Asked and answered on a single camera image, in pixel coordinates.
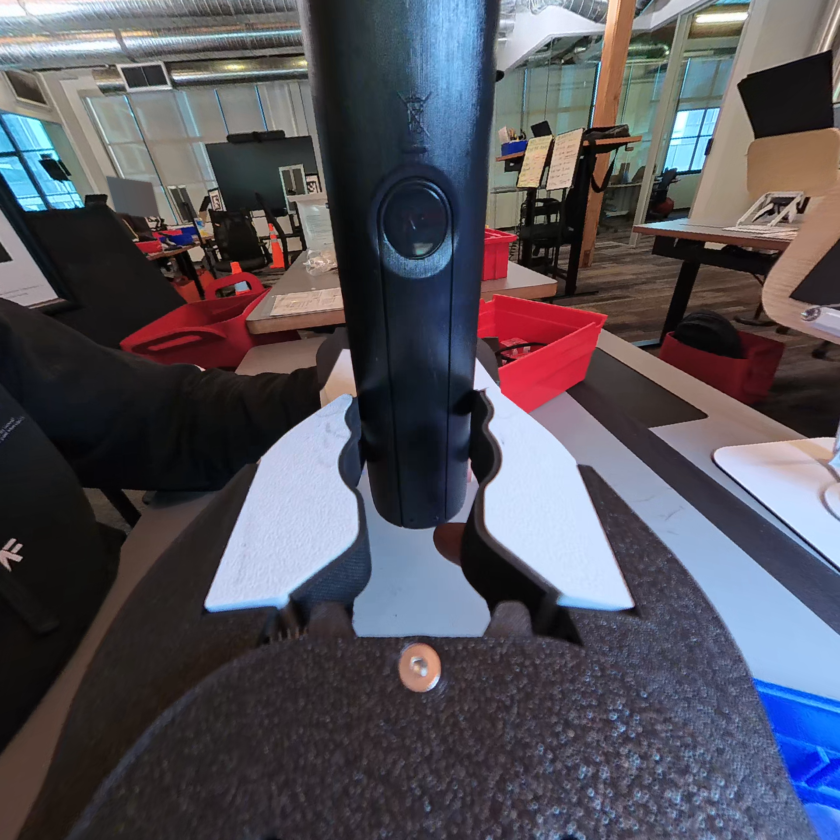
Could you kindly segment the red ribbed plastic bin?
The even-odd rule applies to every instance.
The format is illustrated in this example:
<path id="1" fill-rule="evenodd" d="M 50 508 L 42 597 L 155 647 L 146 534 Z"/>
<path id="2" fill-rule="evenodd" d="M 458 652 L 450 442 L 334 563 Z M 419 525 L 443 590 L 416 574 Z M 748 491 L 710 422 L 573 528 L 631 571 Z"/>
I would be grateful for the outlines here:
<path id="1" fill-rule="evenodd" d="M 510 247 L 517 243 L 516 234 L 485 228 L 482 280 L 504 280 L 508 277 Z"/>

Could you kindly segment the clear plastic package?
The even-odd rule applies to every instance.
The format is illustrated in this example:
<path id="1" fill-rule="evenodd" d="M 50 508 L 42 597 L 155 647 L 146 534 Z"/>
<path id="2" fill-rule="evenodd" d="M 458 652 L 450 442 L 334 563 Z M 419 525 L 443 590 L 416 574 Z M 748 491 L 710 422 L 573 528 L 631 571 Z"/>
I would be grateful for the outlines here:
<path id="1" fill-rule="evenodd" d="M 334 250 L 333 231 L 325 192 L 294 196 L 303 238 L 309 250 Z"/>

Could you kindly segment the silver round air duct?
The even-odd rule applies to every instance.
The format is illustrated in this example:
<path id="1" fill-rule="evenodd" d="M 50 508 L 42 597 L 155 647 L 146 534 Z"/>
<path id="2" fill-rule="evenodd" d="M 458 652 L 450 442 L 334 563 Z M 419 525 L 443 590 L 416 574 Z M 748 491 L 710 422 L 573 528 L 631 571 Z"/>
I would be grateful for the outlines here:
<path id="1" fill-rule="evenodd" d="M 146 67 L 166 78 L 147 90 L 308 78 L 291 1 L 10 1 L 1 29 L 2 70 L 90 69 L 107 94 Z"/>

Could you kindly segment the black-sleeved operator arm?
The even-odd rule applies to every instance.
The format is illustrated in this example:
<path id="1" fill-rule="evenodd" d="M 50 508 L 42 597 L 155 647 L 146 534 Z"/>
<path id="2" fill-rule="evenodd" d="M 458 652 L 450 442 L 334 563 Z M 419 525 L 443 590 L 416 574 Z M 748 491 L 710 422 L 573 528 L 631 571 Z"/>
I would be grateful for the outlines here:
<path id="1" fill-rule="evenodd" d="M 76 473 L 2 389 L 2 749 L 77 651 L 115 581 L 124 540 L 96 520 Z"/>

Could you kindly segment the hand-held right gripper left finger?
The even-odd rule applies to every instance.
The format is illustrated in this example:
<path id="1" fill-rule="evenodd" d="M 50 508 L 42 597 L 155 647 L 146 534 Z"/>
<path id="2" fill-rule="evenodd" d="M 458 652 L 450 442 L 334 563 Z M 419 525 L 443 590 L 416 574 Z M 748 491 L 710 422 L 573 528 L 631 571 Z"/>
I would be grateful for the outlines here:
<path id="1" fill-rule="evenodd" d="M 339 395 L 261 457 L 204 600 L 209 613 L 272 607 L 309 625 L 335 604 L 353 631 L 371 578 L 356 399 Z"/>

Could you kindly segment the large black screen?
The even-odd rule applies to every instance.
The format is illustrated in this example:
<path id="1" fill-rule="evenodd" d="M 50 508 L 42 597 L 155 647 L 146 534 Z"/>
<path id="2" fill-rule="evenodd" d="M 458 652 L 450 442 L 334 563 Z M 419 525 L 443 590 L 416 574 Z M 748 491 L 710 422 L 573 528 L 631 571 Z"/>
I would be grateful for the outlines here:
<path id="1" fill-rule="evenodd" d="M 287 193 L 280 170 L 299 167 L 305 175 L 319 175 L 312 137 L 280 137 L 278 132 L 259 133 L 258 139 L 256 133 L 241 137 L 237 142 L 204 145 L 225 208 L 258 211 L 267 205 L 273 214 L 283 215 Z"/>

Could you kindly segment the black bag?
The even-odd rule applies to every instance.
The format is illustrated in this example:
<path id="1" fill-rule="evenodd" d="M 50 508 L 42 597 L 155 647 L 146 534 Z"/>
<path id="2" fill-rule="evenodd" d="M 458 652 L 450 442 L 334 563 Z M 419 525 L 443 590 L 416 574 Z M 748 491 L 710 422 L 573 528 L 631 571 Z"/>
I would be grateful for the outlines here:
<path id="1" fill-rule="evenodd" d="M 716 311 L 688 313 L 676 325 L 673 338 L 693 350 L 732 359 L 745 357 L 740 332 Z"/>

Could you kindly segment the wooden pillar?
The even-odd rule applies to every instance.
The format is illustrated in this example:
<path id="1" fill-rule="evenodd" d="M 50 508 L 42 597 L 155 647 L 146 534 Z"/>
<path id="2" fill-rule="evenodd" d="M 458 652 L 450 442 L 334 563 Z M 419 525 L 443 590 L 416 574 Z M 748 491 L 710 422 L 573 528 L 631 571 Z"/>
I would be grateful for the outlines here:
<path id="1" fill-rule="evenodd" d="M 608 3 L 602 41 L 601 71 L 595 92 L 593 122 L 596 127 L 609 127 L 616 124 L 627 52 L 636 15 L 635 9 L 635 1 L 610 1 Z M 581 235 L 580 268 L 592 264 L 602 199 L 603 194 L 589 190 Z"/>

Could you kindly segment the black office chair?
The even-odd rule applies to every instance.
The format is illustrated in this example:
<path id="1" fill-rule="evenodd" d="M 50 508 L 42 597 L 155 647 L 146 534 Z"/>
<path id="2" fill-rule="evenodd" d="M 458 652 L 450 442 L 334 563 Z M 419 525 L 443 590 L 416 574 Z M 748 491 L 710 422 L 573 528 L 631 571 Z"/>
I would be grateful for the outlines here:
<path id="1" fill-rule="evenodd" d="M 257 272 L 269 266 L 270 258 L 247 211 L 210 208 L 208 215 L 218 255 L 217 265 L 221 270 L 232 273 L 233 263 L 246 272 Z"/>

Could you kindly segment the black remote control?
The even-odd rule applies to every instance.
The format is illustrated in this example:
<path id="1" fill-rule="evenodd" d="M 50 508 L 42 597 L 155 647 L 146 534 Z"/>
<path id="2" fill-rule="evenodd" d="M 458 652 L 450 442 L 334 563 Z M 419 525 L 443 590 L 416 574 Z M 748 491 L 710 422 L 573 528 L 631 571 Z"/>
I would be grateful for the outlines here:
<path id="1" fill-rule="evenodd" d="M 371 495 L 466 497 L 498 2 L 299 2 Z"/>

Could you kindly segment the blue plastic bin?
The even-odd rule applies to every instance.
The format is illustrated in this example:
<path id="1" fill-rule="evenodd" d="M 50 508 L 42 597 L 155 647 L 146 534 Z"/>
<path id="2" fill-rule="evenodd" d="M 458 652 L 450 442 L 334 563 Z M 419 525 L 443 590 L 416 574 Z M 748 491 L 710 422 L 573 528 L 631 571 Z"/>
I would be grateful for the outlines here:
<path id="1" fill-rule="evenodd" d="M 794 791 L 820 838 L 839 838 L 839 702 L 754 680 Z"/>

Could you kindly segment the black standing desk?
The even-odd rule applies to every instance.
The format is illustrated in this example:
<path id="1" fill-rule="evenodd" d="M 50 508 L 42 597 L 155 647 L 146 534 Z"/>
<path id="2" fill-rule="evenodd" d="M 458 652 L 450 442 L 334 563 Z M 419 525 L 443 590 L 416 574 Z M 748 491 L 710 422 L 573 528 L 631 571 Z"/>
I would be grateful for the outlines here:
<path id="1" fill-rule="evenodd" d="M 603 193 L 613 173 L 614 161 L 611 161 L 602 182 L 595 179 L 599 157 L 639 140 L 640 137 L 630 135 L 626 125 L 585 129 L 570 189 L 552 192 L 545 189 L 552 150 L 539 188 L 520 190 L 516 186 L 517 191 L 526 194 L 518 225 L 518 263 L 526 268 L 542 267 L 552 278 L 564 280 L 563 293 L 556 292 L 556 298 L 572 298 L 578 293 L 576 287 L 587 194 L 590 189 Z M 501 145 L 502 155 L 496 160 L 505 164 L 506 172 L 520 172 L 528 142 L 516 140 Z"/>

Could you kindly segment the black and beige panel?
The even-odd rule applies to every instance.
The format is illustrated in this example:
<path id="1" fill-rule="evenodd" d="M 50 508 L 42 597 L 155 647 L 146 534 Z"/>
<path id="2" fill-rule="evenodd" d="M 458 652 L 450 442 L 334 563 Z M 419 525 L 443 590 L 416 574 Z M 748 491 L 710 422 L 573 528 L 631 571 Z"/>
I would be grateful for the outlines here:
<path id="1" fill-rule="evenodd" d="M 738 93 L 753 140 L 747 151 L 747 192 L 823 196 L 838 179 L 839 132 L 834 127 L 833 53 L 747 75 Z"/>

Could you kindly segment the wooden top desk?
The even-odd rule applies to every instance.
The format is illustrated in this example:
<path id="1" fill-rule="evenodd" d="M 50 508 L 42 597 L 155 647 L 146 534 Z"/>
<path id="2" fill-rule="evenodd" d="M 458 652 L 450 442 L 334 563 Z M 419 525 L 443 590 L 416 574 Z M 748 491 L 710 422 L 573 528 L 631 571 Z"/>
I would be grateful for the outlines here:
<path id="1" fill-rule="evenodd" d="M 766 277 L 793 240 L 775 232 L 761 236 L 742 227 L 727 229 L 699 225 L 687 219 L 634 225 L 633 233 L 654 239 L 652 252 L 655 256 L 677 259 L 681 263 L 660 337 L 635 342 L 640 349 L 659 348 L 667 333 L 685 317 L 701 267 L 713 266 Z"/>

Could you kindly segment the red plastic tray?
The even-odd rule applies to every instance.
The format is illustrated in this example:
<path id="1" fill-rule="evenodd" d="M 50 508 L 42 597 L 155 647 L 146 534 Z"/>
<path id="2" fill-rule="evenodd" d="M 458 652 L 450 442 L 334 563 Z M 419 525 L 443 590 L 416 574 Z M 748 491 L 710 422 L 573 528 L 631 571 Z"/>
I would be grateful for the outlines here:
<path id="1" fill-rule="evenodd" d="M 496 295 L 479 304 L 478 336 L 537 347 L 499 365 L 500 390 L 522 410 L 537 407 L 583 382 L 606 315 Z"/>

